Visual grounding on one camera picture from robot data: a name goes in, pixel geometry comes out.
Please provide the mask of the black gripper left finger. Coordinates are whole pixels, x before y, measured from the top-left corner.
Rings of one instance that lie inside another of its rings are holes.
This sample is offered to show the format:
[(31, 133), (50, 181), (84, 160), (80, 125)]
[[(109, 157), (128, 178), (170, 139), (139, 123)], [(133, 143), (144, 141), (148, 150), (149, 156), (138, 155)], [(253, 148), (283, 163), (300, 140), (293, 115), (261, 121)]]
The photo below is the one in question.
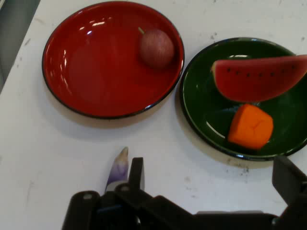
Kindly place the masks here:
[(71, 197), (64, 230), (187, 230), (192, 214), (163, 196), (143, 190), (143, 158), (133, 158), (128, 180), (111, 184), (100, 195), (78, 192)]

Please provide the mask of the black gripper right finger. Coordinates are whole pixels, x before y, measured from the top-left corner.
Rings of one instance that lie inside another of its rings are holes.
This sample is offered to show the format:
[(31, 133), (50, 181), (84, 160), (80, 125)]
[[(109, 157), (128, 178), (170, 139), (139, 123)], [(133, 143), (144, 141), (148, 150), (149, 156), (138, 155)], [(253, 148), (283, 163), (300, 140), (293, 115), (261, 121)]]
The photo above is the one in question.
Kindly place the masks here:
[(287, 204), (275, 221), (275, 230), (307, 228), (307, 176), (287, 157), (277, 156), (273, 162), (272, 184)]

